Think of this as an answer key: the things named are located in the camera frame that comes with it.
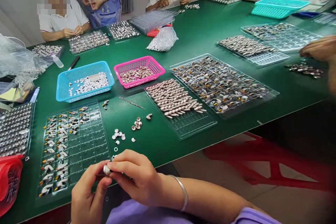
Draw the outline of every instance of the pink plastic basket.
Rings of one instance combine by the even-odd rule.
[[[122,81],[120,73],[126,72],[128,70],[137,69],[141,66],[147,66],[154,73],[154,75],[148,76],[143,79],[138,79],[129,83],[124,83]],[[145,56],[122,64],[118,64],[115,65],[113,69],[120,81],[120,84],[123,85],[124,88],[132,88],[146,82],[156,80],[160,75],[163,75],[166,72],[165,69],[152,56]]]

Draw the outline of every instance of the blue container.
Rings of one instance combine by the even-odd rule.
[[[283,19],[309,4],[302,0],[260,0],[255,3],[252,14]]]
[[[72,95],[70,97],[69,92],[69,83],[72,83],[71,87],[74,89],[77,88],[77,83],[75,81],[97,74],[99,72],[105,72],[109,85],[95,89],[83,94]],[[111,70],[106,61],[99,61],[89,65],[81,66],[70,71],[62,72],[58,75],[57,78],[57,89],[56,89],[56,100],[59,102],[75,102],[84,98],[88,98],[93,95],[98,95],[100,93],[107,92],[111,90],[114,84],[114,79],[111,73]]]

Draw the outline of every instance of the black pen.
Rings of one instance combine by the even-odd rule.
[[[68,71],[71,70],[71,69],[76,65],[76,63],[77,63],[77,61],[79,60],[79,58],[80,58],[79,56],[77,56],[77,57],[75,58],[75,60],[71,63],[71,65],[70,65]]]

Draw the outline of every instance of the white cable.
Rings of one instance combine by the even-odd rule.
[[[23,44],[24,48],[26,48],[26,45],[23,43],[23,41],[19,38],[15,38],[15,37],[9,37],[9,36],[6,36],[6,38],[10,38],[10,39],[17,39],[17,40],[20,40],[20,42]]]

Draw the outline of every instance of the purple sleeve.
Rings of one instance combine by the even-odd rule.
[[[232,224],[281,224],[272,217],[252,208],[244,208]]]

